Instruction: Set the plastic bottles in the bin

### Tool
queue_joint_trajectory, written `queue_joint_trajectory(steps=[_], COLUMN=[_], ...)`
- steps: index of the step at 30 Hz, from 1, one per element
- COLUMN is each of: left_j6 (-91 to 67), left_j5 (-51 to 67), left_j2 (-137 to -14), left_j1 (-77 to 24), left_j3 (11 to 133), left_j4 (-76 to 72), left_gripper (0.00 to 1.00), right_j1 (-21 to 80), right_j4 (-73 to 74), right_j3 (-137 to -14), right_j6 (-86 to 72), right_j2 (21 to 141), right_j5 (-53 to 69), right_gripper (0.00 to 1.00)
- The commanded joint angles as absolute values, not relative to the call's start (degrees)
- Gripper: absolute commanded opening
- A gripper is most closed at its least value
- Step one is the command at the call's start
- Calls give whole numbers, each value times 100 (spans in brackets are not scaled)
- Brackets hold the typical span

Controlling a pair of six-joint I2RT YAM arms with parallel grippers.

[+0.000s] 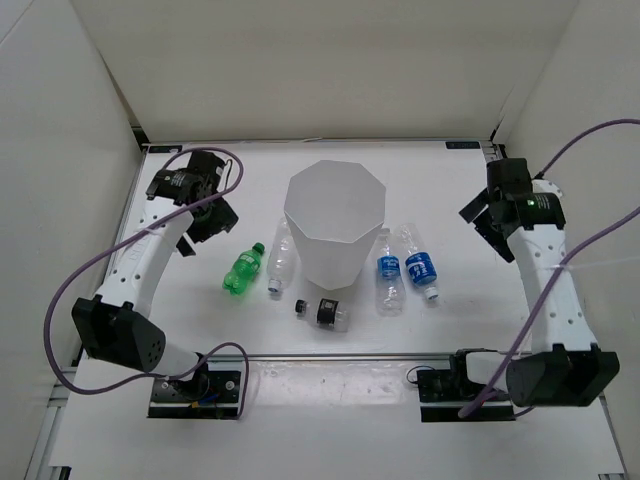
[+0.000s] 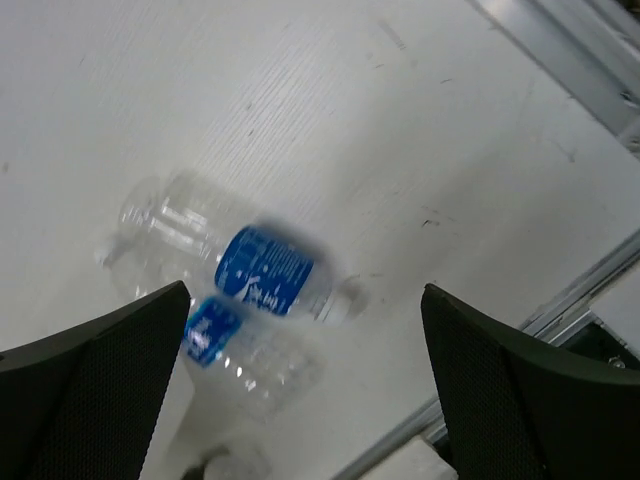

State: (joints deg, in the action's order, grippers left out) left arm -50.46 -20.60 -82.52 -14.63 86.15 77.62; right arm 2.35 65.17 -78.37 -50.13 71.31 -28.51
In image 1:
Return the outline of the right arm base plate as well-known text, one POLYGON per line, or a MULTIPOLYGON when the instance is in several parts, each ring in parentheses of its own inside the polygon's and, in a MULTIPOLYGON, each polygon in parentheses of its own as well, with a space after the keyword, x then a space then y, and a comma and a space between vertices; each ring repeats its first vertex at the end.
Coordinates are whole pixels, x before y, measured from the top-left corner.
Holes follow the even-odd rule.
POLYGON ((470 353, 488 353, 486 349, 458 350, 449 356, 447 368, 418 365, 406 374, 408 383, 418 389, 422 423, 509 422, 516 416, 506 393, 494 390, 482 394, 483 383, 475 383, 466 373, 470 353), (465 418, 458 411, 476 397, 482 405, 465 418))

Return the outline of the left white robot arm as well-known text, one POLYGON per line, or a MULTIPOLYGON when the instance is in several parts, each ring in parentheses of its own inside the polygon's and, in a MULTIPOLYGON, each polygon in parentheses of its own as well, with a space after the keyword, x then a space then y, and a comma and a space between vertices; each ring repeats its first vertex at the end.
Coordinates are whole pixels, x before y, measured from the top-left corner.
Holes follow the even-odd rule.
POLYGON ((224 162, 209 167, 164 169, 146 191, 136 231, 142 235, 122 249, 111 273, 91 299, 78 299, 72 318, 88 355, 143 373, 176 376, 175 388, 188 400, 206 395, 210 377, 194 366, 199 357, 178 347, 150 321, 153 298, 175 251, 195 254, 204 242, 238 221, 221 198, 171 220, 163 218, 217 192, 224 162))

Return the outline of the clear bottle blue label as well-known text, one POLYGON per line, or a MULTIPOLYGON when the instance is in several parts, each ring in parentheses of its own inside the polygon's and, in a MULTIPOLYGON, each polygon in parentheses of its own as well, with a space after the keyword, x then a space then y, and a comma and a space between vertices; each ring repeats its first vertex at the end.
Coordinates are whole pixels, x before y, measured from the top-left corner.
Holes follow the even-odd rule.
POLYGON ((373 248, 376 280, 376 308, 381 316, 396 317, 403 312, 406 292, 400 261, 391 246, 391 232, 382 228, 373 248))

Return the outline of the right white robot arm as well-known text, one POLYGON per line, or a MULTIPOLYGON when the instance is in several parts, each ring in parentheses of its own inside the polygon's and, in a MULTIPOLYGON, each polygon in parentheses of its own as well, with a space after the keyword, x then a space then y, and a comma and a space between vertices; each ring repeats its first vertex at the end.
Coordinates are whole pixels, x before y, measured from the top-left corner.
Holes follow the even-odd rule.
POLYGON ((488 163, 487 186, 460 215, 507 262, 518 267, 529 318, 517 339, 531 340, 518 358, 486 349, 457 352, 449 387, 460 399, 492 390, 518 407, 586 407, 620 370, 600 349, 567 269, 566 220, 558 188, 531 177, 523 158, 488 163))

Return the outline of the clear bottle black label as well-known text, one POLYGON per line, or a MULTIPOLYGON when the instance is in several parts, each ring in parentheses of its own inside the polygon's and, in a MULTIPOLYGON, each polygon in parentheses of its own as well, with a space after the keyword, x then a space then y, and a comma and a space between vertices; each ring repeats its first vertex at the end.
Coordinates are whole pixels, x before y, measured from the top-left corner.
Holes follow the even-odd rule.
POLYGON ((299 299, 295 303, 294 312, 299 319, 322 330, 345 332, 350 323, 350 312, 346 304, 328 298, 320 299, 316 307, 299 299))

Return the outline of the clear bottle blue cap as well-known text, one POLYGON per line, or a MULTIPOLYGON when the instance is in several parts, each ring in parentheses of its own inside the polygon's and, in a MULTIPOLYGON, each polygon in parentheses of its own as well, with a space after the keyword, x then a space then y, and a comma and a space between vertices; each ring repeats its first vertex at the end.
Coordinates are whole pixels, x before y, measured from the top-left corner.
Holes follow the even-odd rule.
POLYGON ((290 285, 296 261, 294 239, 287 220, 282 217, 275 232, 267 265, 267 289, 270 294, 281 295, 290 285))

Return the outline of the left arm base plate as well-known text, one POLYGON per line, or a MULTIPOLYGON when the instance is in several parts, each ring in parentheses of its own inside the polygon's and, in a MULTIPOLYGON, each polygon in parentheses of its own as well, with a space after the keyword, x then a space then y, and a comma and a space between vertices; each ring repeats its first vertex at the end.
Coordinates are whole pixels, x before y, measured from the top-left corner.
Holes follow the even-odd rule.
POLYGON ((190 380, 155 380, 147 417, 171 420, 238 420, 242 414, 246 365, 242 360, 211 361, 190 380))

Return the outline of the green plastic bottle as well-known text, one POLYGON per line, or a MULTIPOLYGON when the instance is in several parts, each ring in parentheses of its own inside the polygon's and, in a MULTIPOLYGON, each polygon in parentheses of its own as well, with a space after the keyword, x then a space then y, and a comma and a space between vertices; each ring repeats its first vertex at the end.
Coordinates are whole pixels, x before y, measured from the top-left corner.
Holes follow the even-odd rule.
POLYGON ((223 289, 231 295, 242 295, 259 273, 265 246, 257 242, 242 252, 223 279, 223 289))

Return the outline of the blue label bottle white cap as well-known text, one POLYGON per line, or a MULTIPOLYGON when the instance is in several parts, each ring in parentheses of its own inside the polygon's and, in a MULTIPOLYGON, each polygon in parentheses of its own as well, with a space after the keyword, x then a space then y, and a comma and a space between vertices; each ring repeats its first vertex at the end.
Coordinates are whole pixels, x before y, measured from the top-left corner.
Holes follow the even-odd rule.
POLYGON ((398 226, 395 237, 412 287, 427 302, 435 302, 439 297, 438 275, 416 225, 406 223, 398 226))

